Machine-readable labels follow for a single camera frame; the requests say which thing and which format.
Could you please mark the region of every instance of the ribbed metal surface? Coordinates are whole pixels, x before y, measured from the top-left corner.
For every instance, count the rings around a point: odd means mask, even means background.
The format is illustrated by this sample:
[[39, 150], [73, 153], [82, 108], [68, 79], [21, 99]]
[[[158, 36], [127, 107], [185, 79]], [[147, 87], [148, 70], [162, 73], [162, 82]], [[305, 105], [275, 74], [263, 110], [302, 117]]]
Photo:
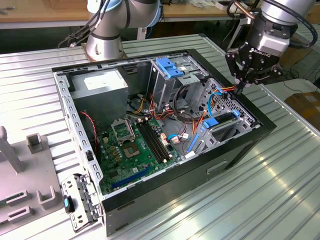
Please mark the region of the ribbed metal surface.
[[[199, 35], [125, 42], [129, 56], [197, 49], [232, 79], [220, 49]], [[50, 68], [86, 62], [81, 48], [0, 57], [0, 122], [8, 140], [47, 135], [59, 180], [79, 171]], [[236, 167], [168, 203], [109, 239], [319, 238], [320, 139], [259, 86], [245, 95], [277, 128]], [[2, 239], [103, 239], [93, 225], [74, 234], [61, 209]]]

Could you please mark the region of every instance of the green circuit board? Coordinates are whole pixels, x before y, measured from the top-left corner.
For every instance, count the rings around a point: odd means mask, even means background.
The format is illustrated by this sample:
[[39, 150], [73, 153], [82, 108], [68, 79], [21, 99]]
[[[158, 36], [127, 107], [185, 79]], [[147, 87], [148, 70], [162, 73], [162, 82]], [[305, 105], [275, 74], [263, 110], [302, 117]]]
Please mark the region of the green circuit board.
[[[148, 124], [154, 131], [157, 131], [157, 133], [162, 133], [155, 119], [149, 120]], [[104, 195], [165, 169], [168, 166], [174, 165], [181, 160], [175, 148], [170, 145], [169, 147], [165, 147], [165, 149], [172, 157], [166, 163], [158, 163], [136, 124], [132, 123], [131, 126], [135, 135], [135, 141], [127, 141], [122, 145], [118, 144], [115, 133], [111, 127], [98, 134], [100, 144], [100, 168], [103, 173], [100, 188]], [[118, 131], [121, 133], [126, 132], [125, 129], [117, 129], [117, 133]], [[132, 181], [122, 184], [121, 186], [113, 186], [113, 184], [137, 175], [141, 176], [133, 177]]]

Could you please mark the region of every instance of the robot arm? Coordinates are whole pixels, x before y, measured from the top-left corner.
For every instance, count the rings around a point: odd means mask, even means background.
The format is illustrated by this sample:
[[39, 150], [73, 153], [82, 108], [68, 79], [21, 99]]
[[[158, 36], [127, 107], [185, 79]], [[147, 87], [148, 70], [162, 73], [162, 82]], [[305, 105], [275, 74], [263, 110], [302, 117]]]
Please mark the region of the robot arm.
[[[241, 17], [248, 18], [248, 22], [252, 24], [245, 43], [225, 54], [230, 72], [235, 77], [236, 94], [240, 94], [244, 87], [251, 84], [270, 84], [282, 76], [279, 60], [288, 47], [309, 48], [316, 43], [316, 30], [302, 17], [314, 3], [315, 0], [265, 0], [261, 12], [253, 15], [237, 0], [230, 2], [228, 14], [235, 17], [229, 10], [231, 5], [235, 4], [244, 12]], [[303, 23], [312, 32], [313, 40], [307, 45], [290, 40], [298, 28], [298, 22]]]

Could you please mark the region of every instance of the red wire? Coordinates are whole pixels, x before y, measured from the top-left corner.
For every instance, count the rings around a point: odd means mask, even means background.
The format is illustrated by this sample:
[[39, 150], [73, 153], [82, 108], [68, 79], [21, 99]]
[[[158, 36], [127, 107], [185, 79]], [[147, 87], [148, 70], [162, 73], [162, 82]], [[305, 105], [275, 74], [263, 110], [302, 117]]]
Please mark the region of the red wire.
[[94, 120], [87, 113], [85, 113], [84, 111], [81, 111], [80, 113], [85, 115], [90, 120], [90, 122], [92, 123], [93, 132], [94, 132], [94, 151], [95, 151], [95, 153], [97, 153], [98, 142], [97, 142], [97, 131], [96, 131], [96, 126], [95, 126]]

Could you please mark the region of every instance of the open computer tower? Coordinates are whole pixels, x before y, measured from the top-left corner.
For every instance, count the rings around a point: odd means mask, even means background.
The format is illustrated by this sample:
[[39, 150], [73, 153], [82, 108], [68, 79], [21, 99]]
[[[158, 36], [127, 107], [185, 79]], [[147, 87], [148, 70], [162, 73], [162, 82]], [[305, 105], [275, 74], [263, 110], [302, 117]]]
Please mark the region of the open computer tower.
[[122, 229], [232, 168], [276, 127], [194, 49], [52, 71], [83, 167], [61, 184], [75, 232]]

